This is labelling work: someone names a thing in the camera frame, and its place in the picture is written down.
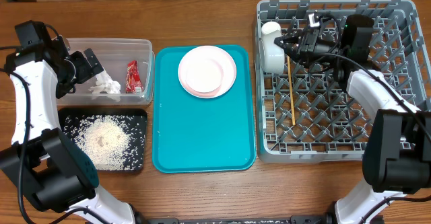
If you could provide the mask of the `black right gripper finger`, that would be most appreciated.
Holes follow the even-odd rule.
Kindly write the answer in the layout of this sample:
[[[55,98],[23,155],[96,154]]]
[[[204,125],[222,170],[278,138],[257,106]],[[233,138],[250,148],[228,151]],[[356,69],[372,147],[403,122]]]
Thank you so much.
[[[302,56],[298,52],[297,49],[294,49],[292,46],[288,46],[287,44],[283,44],[281,47],[285,54],[289,56],[293,61],[300,62],[302,60]]]
[[[278,46],[282,46],[285,44],[299,44],[303,37],[302,30],[294,30],[293,32],[282,34],[274,38],[274,43]]]

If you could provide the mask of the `white napkin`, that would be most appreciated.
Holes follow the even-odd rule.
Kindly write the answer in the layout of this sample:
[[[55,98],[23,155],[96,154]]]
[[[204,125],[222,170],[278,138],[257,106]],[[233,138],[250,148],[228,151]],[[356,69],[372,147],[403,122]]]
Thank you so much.
[[[109,94],[108,97],[116,102],[119,102],[121,100],[119,96],[112,96],[113,94],[120,94],[120,83],[113,80],[106,71],[103,71],[96,75],[96,85],[91,86],[89,88],[89,91],[91,91],[93,94],[107,93]]]

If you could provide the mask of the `white bowl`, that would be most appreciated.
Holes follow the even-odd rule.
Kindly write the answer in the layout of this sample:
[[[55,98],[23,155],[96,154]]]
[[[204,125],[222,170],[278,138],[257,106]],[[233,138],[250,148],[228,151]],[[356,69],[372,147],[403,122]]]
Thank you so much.
[[[274,42],[280,36],[280,31],[274,31],[261,37],[261,46],[263,48],[262,68],[266,73],[282,74],[284,72],[285,52]]]

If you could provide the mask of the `white paper cup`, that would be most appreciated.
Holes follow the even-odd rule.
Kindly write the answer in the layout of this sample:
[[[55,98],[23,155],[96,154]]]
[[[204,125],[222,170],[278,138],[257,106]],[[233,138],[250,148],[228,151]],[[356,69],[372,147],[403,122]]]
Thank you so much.
[[[277,22],[266,22],[261,26],[262,35],[267,35],[273,32],[281,32],[281,26]]]

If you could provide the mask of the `red snack wrapper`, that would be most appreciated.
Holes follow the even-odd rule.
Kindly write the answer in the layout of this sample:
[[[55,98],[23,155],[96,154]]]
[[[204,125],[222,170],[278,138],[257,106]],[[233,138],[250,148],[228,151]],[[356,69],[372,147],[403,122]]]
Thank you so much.
[[[136,60],[127,65],[126,92],[128,94],[140,94],[143,92]]]

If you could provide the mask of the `wooden chopstick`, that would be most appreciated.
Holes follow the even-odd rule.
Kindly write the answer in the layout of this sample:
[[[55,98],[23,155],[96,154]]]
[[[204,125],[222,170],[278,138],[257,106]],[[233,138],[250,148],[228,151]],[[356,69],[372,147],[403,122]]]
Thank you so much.
[[[291,107],[291,114],[292,114],[292,126],[296,125],[296,115],[295,115],[295,107],[294,107],[294,94],[293,94],[293,77],[292,77],[292,71],[290,68],[290,57],[287,56],[287,68],[288,68],[288,77],[289,77],[289,92],[290,92],[290,107]]]

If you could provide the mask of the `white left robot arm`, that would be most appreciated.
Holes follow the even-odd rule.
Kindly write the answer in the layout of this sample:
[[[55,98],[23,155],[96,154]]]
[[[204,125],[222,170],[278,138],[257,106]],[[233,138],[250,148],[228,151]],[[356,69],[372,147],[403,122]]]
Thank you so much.
[[[15,131],[1,152],[1,170],[16,186],[18,204],[62,219],[144,223],[132,205],[100,185],[91,159],[61,130],[57,100],[103,70],[93,51],[69,53],[63,37],[43,22],[18,24],[15,32],[20,43],[3,67],[14,86]]]

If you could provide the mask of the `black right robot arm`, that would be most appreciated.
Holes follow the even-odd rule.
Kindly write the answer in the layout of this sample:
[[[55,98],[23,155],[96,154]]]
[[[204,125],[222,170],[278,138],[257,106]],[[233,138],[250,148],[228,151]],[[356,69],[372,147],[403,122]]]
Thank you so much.
[[[392,202],[415,198],[430,187],[430,112],[407,102],[369,60],[374,31],[371,17],[349,15],[345,25],[330,13],[311,13],[297,36],[283,34],[278,23],[262,27],[272,47],[312,69],[327,64],[340,88],[372,119],[362,157],[363,178],[333,207],[334,223],[381,222],[377,215]]]

